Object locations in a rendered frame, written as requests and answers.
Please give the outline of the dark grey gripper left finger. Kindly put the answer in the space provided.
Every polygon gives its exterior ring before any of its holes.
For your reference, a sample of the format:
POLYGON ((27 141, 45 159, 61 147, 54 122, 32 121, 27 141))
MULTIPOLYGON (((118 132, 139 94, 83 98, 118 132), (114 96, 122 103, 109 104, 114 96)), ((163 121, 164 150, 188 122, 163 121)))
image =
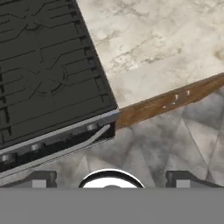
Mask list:
POLYGON ((3 185, 3 188, 56 188, 56 171, 34 171, 26 178, 3 185))

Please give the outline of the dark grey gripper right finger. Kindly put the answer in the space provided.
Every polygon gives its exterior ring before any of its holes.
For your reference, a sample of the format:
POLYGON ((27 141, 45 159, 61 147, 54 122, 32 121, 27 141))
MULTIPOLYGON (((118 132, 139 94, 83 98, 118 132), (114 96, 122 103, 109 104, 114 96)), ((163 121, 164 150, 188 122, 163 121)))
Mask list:
POLYGON ((197 188, 214 187, 221 188, 221 185, 202 180, 191 174, 189 171, 167 171, 165 173, 168 188, 197 188))

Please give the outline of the black stove with hob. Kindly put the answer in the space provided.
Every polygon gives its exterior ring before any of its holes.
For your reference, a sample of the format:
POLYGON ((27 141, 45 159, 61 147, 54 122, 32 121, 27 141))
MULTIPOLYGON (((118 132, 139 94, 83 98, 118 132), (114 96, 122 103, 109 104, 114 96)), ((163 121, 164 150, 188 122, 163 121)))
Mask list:
POLYGON ((0 155, 118 115, 76 0, 0 0, 0 155))

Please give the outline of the round white and black object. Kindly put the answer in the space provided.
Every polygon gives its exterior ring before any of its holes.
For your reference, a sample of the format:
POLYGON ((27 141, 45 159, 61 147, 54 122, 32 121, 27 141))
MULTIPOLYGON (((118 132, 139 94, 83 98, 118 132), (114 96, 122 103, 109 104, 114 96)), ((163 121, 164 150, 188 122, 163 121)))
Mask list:
POLYGON ((119 169, 100 169, 88 174, 79 188, 144 188, 141 181, 132 174, 119 169))

